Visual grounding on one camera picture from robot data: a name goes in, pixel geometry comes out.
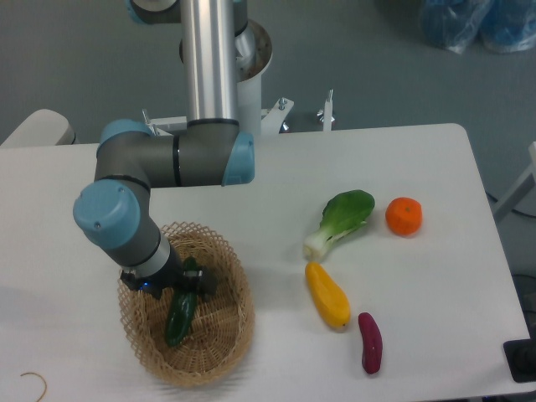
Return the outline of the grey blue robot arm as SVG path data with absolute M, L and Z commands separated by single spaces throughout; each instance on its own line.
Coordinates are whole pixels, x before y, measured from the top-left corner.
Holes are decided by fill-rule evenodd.
M 255 176 L 254 139 L 241 131 L 237 39 L 248 36 L 244 1 L 130 1 L 132 19 L 180 23 L 189 110 L 184 133 L 160 136 L 128 119 L 108 124 L 95 180 L 75 200 L 74 220 L 121 268 L 132 291 L 155 298 L 168 287 L 213 295 L 215 275 L 189 271 L 149 214 L 154 188 L 233 185 Z

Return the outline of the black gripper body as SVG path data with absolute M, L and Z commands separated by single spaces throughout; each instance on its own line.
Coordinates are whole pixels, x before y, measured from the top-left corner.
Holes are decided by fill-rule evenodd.
M 162 268 L 149 276 L 136 276 L 134 273 L 123 271 L 120 275 L 126 287 L 131 291 L 145 292 L 155 299 L 160 299 L 166 288 L 192 292 L 202 297 L 213 296 L 217 291 L 218 279 L 205 265 L 189 256 L 180 260 L 172 250 L 167 262 Z

